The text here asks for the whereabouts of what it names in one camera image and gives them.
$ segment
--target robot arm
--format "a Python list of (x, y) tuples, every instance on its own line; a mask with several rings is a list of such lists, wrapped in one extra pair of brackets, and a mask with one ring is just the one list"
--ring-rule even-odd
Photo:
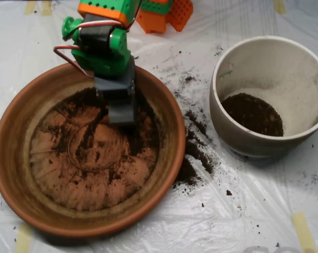
[(138, 0), (81, 0), (78, 12), (84, 19), (67, 17), (62, 26), (64, 40), (74, 41), (80, 69), (94, 72), (97, 95), (108, 102), (114, 125), (135, 123), (135, 64), (126, 32), (140, 5)]

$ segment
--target wire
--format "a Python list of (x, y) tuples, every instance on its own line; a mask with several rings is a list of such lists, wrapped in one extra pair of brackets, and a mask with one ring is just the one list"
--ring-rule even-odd
[(69, 57), (67, 57), (65, 54), (61, 53), (59, 50), (60, 49), (77, 49), (77, 50), (82, 50), (82, 47), (80, 46), (76, 46), (76, 45), (60, 45), (60, 46), (56, 46), (54, 47), (54, 52), (62, 57), (64, 60), (66, 60), (67, 62), (69, 62), (71, 65), (73, 65), (77, 70), (79, 70), (80, 72), (82, 72), (84, 75), (86, 75), (87, 77), (93, 78), (93, 75), (89, 75), (84, 69), (82, 69), (76, 62), (72, 61)]
[(132, 22), (130, 23), (130, 25), (128, 25), (128, 26), (126, 27), (126, 30), (127, 30), (127, 31), (130, 30), (131, 26), (132, 26), (133, 23), (136, 21), (137, 16), (138, 16), (138, 13), (139, 13), (139, 11), (140, 11), (140, 8), (141, 8), (141, 6), (142, 6), (142, 3), (143, 3), (143, 0), (140, 0), (138, 9), (137, 9), (136, 13), (134, 14), (134, 17), (133, 17)]
[(71, 36), (76, 32), (77, 29), (83, 28), (83, 27), (91, 27), (91, 26), (102, 26), (102, 25), (120, 25), (123, 26), (123, 24), (119, 21), (115, 20), (99, 20), (99, 21), (89, 21), (82, 24), (79, 24), (74, 29), (72, 29), (66, 36), (63, 37), (64, 41), (67, 41), (71, 38)]

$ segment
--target red wire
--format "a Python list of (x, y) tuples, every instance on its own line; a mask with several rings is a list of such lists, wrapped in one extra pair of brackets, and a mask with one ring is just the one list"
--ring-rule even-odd
[(87, 74), (86, 71), (84, 69), (82, 69), (77, 63), (75, 63), (69, 57), (67, 57), (66, 55), (62, 54), (60, 51), (58, 51), (59, 49), (77, 49), (77, 50), (82, 50), (82, 48), (80, 46), (76, 46), (76, 45), (60, 45), (60, 46), (54, 47), (54, 52), (58, 56), (62, 57), (64, 60), (69, 62), (71, 65), (73, 65), (77, 70), (79, 70), (80, 72), (82, 72), (86, 76), (93, 78), (92, 75)]

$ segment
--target white ceramic pot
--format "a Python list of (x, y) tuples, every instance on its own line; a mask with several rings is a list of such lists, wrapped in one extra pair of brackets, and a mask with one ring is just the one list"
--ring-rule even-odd
[[(283, 137), (250, 131), (221, 102), (247, 93), (275, 108)], [(220, 58), (213, 74), (210, 110), (219, 137), (249, 157), (271, 157), (295, 147), (318, 129), (318, 57), (297, 42), (275, 36), (239, 42)]]

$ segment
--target table surface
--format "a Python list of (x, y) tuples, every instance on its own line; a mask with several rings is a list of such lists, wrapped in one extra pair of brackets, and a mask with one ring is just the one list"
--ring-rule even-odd
[[(144, 219), (117, 235), (75, 245), (26, 228), (0, 194), (0, 252), (252, 252), (254, 246), (299, 252), (291, 218), (297, 212), (305, 214), (318, 250), (318, 131), (279, 160), (251, 163), (224, 149), (210, 119), (213, 70), (236, 42), (278, 35), (318, 55), (318, 0), (285, 0), (283, 14), (274, 6), (278, 2), (198, 0), (183, 32), (167, 25), (165, 34), (145, 34), (135, 24), (128, 34), (136, 64), (163, 81), (183, 114), (192, 110), (207, 125), (213, 141), (191, 128), (208, 144), (203, 152), (213, 160), (211, 174), (186, 156), (201, 177), (195, 186), (172, 188)], [(29, 81), (64, 63), (52, 49), (62, 44), (63, 19), (79, 17), (78, 3), (0, 1), (0, 118)], [(188, 76), (194, 78), (186, 83)]]

